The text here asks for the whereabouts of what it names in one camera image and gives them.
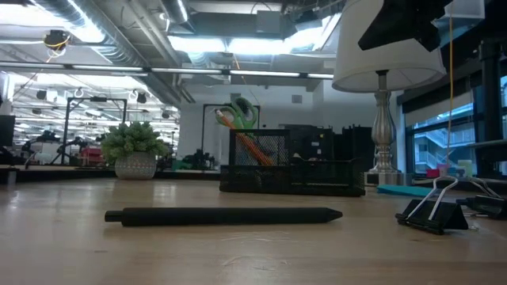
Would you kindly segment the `black background cabinets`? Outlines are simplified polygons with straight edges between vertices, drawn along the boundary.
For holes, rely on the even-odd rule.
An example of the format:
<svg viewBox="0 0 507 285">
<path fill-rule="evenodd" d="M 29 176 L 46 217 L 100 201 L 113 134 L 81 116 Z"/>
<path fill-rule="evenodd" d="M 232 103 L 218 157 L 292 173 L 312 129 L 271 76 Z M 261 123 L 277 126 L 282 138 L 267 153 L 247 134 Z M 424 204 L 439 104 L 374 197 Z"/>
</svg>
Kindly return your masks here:
<svg viewBox="0 0 507 285">
<path fill-rule="evenodd" d="M 291 124 L 289 130 L 291 157 L 317 161 L 348 161 L 356 159 L 361 172 L 373 166 L 375 145 L 371 128 L 343 127 L 336 133 L 332 127 Z"/>
</svg>

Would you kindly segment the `dark background workbench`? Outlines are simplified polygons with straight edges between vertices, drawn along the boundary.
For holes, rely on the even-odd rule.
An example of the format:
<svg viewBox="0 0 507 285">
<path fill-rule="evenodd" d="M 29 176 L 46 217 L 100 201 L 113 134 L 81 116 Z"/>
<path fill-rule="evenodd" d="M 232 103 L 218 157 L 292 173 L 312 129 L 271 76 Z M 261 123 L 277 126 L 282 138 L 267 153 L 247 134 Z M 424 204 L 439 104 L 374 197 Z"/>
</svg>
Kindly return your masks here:
<svg viewBox="0 0 507 285">
<path fill-rule="evenodd" d="M 0 185 L 11 183 L 27 183 L 41 181 L 67 181 L 78 179 L 116 178 L 113 170 L 105 169 L 72 169 L 63 167 L 52 169 L 43 166 L 41 169 L 19 169 L 0 165 Z M 156 172 L 154 179 L 218 181 L 219 173 L 197 172 Z"/>
</svg>

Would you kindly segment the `table lamp white shade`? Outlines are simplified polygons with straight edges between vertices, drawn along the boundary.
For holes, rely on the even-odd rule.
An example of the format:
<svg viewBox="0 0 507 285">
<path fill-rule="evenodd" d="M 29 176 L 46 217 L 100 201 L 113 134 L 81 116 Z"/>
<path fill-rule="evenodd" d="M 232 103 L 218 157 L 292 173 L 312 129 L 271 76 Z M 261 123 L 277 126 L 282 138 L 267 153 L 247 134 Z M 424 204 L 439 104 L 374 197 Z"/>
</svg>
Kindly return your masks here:
<svg viewBox="0 0 507 285">
<path fill-rule="evenodd" d="M 346 0 L 338 24 L 332 87 L 346 93 L 373 93 L 375 165 L 364 174 L 367 186 L 406 185 L 406 174 L 392 165 L 396 127 L 390 110 L 393 91 L 421 87 L 446 75 L 440 50 L 427 51 L 416 40 L 401 40 L 364 50 L 360 38 L 388 0 Z"/>
</svg>

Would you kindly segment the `black binder clip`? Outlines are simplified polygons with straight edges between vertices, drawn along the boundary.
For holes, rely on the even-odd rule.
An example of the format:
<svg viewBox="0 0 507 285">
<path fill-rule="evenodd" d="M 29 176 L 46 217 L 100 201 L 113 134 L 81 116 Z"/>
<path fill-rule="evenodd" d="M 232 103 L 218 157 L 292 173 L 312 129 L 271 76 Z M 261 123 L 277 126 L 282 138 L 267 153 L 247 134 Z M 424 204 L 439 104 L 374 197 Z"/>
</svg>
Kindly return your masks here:
<svg viewBox="0 0 507 285">
<path fill-rule="evenodd" d="M 458 182 L 452 176 L 435 178 L 427 195 L 422 199 L 412 199 L 403 212 L 395 215 L 397 223 L 436 235 L 443 235 L 446 230 L 468 230 L 461 206 L 443 201 L 446 192 Z"/>
<path fill-rule="evenodd" d="M 486 215 L 490 219 L 507 220 L 507 199 L 498 195 L 484 180 L 469 177 L 468 181 L 481 189 L 484 194 L 458 199 L 456 203 L 466 206 L 480 215 Z"/>
</svg>

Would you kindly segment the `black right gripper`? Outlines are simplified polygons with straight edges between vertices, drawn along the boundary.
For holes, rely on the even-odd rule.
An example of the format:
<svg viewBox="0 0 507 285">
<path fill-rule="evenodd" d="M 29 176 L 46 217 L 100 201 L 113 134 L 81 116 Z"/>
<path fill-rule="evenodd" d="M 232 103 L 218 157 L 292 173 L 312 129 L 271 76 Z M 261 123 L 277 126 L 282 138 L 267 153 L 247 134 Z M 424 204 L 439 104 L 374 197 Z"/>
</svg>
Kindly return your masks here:
<svg viewBox="0 0 507 285">
<path fill-rule="evenodd" d="M 367 51 L 395 42 L 414 39 L 427 51 L 440 46 L 436 21 L 453 0 L 383 0 L 372 23 L 359 39 Z"/>
</svg>

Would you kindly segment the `long ceiling light strip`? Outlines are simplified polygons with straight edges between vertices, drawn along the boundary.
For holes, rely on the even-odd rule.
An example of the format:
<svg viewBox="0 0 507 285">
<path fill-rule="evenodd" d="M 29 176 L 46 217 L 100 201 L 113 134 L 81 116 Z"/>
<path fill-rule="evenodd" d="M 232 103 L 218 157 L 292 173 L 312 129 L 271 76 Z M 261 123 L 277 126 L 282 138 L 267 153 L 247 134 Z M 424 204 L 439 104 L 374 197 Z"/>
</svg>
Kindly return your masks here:
<svg viewBox="0 0 507 285">
<path fill-rule="evenodd" d="M 302 79 L 321 79 L 330 80 L 332 74 L 286 72 L 286 71 L 266 71 L 266 70 L 228 70 L 228 69 L 198 69 L 198 68 L 176 68 L 176 67 L 146 67 L 146 66 L 100 66 L 69 63 L 32 63 L 32 62 L 12 62 L 0 61 L 0 68 L 6 70 L 71 70 L 109 72 L 117 74 L 202 74 L 202 75 L 226 75 L 226 76 L 259 76 L 270 78 L 302 78 Z"/>
</svg>

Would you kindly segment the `green plant grey pot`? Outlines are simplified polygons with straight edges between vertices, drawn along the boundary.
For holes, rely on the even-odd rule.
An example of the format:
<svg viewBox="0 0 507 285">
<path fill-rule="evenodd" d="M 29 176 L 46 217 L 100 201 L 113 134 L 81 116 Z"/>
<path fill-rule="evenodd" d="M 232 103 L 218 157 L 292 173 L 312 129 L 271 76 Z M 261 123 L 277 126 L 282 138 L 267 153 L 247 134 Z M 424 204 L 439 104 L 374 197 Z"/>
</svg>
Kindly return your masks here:
<svg viewBox="0 0 507 285">
<path fill-rule="evenodd" d="M 150 180 L 157 170 L 157 157 L 168 146 L 149 122 L 135 121 L 110 127 L 101 140 L 103 158 L 122 180 Z"/>
</svg>

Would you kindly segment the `green handled scissors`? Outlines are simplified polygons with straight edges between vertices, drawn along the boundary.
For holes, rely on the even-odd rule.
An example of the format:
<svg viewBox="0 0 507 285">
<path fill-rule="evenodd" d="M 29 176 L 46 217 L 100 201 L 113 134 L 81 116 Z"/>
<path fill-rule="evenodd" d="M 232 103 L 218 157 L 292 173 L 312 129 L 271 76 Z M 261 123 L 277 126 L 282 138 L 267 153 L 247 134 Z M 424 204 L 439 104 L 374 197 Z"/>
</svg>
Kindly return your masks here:
<svg viewBox="0 0 507 285">
<path fill-rule="evenodd" d="M 258 110 L 244 97 L 237 97 L 228 106 L 217 109 L 232 122 L 235 129 L 253 129 L 257 125 Z M 215 119 L 226 127 L 216 114 Z"/>
</svg>

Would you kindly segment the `blue sticky note pad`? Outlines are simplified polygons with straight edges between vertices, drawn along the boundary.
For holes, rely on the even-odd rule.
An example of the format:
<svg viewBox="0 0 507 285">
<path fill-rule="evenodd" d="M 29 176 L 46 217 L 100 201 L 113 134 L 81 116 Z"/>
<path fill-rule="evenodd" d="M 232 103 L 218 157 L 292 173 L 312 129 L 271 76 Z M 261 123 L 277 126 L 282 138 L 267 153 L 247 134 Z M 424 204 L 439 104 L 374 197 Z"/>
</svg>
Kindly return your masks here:
<svg viewBox="0 0 507 285">
<path fill-rule="evenodd" d="M 376 187 L 380 194 L 388 194 L 395 196 L 416 196 L 425 197 L 431 192 L 431 188 L 406 186 L 406 185 L 390 185 L 381 184 Z"/>
</svg>

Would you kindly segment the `thick matte black pen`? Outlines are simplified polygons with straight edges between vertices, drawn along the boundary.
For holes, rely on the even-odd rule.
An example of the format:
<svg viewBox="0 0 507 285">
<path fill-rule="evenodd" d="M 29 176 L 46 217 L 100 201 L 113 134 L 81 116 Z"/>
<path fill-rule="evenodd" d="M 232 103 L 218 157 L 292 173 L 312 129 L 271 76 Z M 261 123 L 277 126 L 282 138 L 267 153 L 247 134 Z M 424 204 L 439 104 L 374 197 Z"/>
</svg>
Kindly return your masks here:
<svg viewBox="0 0 507 285">
<path fill-rule="evenodd" d="M 106 211 L 106 222 L 139 226 L 319 224 L 339 219 L 327 207 L 126 207 Z"/>
</svg>

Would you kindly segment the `black ceiling device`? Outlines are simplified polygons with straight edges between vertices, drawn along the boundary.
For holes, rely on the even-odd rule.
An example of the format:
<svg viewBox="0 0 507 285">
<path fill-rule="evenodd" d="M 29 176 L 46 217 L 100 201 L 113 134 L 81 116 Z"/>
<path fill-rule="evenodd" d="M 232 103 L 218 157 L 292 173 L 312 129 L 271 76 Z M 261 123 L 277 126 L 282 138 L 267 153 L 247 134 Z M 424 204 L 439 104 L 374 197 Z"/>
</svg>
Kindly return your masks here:
<svg viewBox="0 0 507 285">
<path fill-rule="evenodd" d="M 52 29 L 44 37 L 43 44 L 53 51 L 63 51 L 68 42 L 71 39 L 71 35 L 63 30 Z"/>
</svg>

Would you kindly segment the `dark background monitor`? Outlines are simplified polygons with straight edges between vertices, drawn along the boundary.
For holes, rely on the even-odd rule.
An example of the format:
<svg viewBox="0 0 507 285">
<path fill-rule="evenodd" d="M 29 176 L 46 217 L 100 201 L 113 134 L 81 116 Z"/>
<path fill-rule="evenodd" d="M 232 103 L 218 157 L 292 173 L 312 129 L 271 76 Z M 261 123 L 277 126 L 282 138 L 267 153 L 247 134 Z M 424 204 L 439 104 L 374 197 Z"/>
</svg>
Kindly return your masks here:
<svg viewBox="0 0 507 285">
<path fill-rule="evenodd" d="M 0 146 L 12 146 L 15 116 L 0 115 Z"/>
</svg>

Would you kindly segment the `black mesh desk organizer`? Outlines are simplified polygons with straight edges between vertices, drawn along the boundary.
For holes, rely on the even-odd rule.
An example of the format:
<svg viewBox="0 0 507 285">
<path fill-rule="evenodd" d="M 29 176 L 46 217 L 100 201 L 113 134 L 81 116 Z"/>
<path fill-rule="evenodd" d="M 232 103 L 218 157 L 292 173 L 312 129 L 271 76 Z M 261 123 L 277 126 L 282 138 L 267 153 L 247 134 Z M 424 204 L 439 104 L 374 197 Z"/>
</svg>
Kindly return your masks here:
<svg viewBox="0 0 507 285">
<path fill-rule="evenodd" d="M 288 129 L 243 130 L 273 165 L 260 165 L 231 130 L 229 162 L 220 166 L 220 191 L 345 197 L 365 194 L 363 173 L 356 166 L 356 159 L 317 161 L 291 157 Z"/>
</svg>

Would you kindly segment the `orange pencil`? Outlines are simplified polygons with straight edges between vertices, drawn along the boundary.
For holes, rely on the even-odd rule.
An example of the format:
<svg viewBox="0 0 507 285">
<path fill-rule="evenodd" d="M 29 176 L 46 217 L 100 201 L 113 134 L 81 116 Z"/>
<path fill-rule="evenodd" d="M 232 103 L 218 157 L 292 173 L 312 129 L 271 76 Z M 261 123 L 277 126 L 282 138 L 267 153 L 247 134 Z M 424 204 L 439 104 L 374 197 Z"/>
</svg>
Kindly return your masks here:
<svg viewBox="0 0 507 285">
<path fill-rule="evenodd" d="M 273 161 L 261 151 L 261 148 L 254 142 L 253 137 L 246 132 L 246 130 L 235 129 L 234 133 L 237 135 L 241 143 L 246 147 L 250 154 L 257 160 L 260 165 L 272 166 Z"/>
<path fill-rule="evenodd" d="M 234 125 L 232 124 L 231 121 L 229 121 L 228 118 L 226 118 L 226 116 L 218 109 L 215 110 L 215 114 L 219 117 L 219 119 L 227 126 L 229 127 L 231 130 L 234 130 L 235 127 Z"/>
</svg>

